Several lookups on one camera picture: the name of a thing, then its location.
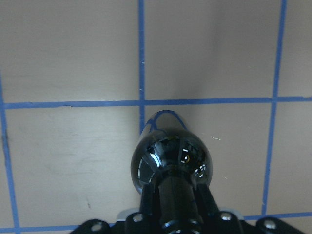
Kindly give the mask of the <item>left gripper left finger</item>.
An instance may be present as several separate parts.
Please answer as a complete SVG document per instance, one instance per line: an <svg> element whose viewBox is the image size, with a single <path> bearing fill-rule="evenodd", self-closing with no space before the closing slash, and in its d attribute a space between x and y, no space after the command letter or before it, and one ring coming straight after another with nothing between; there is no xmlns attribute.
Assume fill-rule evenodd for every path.
<svg viewBox="0 0 312 234"><path fill-rule="evenodd" d="M154 218L154 204L156 201L156 194L152 184L144 185L142 188L141 201L139 212L145 216Z"/></svg>

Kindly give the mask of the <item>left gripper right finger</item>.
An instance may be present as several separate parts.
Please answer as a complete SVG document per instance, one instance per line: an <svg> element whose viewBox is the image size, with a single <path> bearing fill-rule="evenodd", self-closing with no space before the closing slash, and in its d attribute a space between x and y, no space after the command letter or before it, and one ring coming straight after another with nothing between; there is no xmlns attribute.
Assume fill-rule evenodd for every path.
<svg viewBox="0 0 312 234"><path fill-rule="evenodd" d="M219 212L218 205L207 184L199 184L197 186L200 200L203 203L204 211L207 216L213 216Z"/></svg>

